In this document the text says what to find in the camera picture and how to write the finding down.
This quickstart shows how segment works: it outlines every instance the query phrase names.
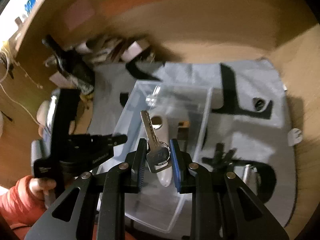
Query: white tag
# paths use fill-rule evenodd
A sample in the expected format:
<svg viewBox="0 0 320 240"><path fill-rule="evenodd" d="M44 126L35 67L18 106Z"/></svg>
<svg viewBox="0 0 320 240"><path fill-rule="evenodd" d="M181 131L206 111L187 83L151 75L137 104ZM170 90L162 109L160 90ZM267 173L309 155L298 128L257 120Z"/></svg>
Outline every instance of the white tag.
<svg viewBox="0 0 320 240"><path fill-rule="evenodd" d="M303 139L302 131L298 128L293 128L288 132L288 145L293 146L300 143Z"/></svg>

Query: hand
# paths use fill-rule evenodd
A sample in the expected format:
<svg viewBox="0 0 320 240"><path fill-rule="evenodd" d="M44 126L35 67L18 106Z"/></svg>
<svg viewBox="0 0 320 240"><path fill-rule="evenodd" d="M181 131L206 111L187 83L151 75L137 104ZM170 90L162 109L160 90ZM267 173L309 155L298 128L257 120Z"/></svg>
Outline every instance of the hand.
<svg viewBox="0 0 320 240"><path fill-rule="evenodd" d="M37 199L44 200L44 195L48 195L49 190L54 189L56 185L57 183L53 179L31 179L29 182L29 189Z"/></svg>

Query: plastic container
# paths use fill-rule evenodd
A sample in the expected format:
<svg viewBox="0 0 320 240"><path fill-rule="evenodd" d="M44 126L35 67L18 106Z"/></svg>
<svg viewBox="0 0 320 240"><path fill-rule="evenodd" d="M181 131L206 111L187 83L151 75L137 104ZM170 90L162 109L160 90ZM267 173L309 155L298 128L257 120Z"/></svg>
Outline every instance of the plastic container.
<svg viewBox="0 0 320 240"><path fill-rule="evenodd" d="M162 82L137 81L120 116L114 133L127 134L128 141L114 148L115 156L99 167L99 173L108 171L125 160L127 153L135 151L140 137L142 121L140 111L162 109L168 119L169 139L176 138L177 123L190 122L187 151L197 161L204 140L211 105L212 88ZM180 195L172 179L164 187L157 175L146 166L144 184L139 194L126 194L125 215L160 232L168 233L180 214L185 198Z"/></svg>

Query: red jacket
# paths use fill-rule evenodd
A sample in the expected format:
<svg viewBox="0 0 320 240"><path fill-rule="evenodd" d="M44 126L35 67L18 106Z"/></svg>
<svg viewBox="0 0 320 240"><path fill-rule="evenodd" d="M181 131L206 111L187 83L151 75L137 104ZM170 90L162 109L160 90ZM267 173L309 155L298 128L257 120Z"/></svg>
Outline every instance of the red jacket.
<svg viewBox="0 0 320 240"><path fill-rule="evenodd" d="M19 239L24 240L30 227L46 211L44 201L37 199L29 190L31 176L20 179L9 191L0 196L0 213ZM95 225L92 239L96 239ZM126 240L135 240L125 233Z"/></svg>

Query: key blade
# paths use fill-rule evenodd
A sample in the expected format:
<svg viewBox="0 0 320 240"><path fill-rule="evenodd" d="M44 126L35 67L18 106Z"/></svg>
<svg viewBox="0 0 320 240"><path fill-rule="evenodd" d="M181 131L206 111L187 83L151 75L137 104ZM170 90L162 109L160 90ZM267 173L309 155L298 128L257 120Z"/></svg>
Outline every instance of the key blade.
<svg viewBox="0 0 320 240"><path fill-rule="evenodd" d="M145 110L141 111L140 115L141 115L144 129L146 130L150 150L155 151L159 148L159 141L156 136L155 130L153 129L150 115L148 111L145 111Z"/></svg>

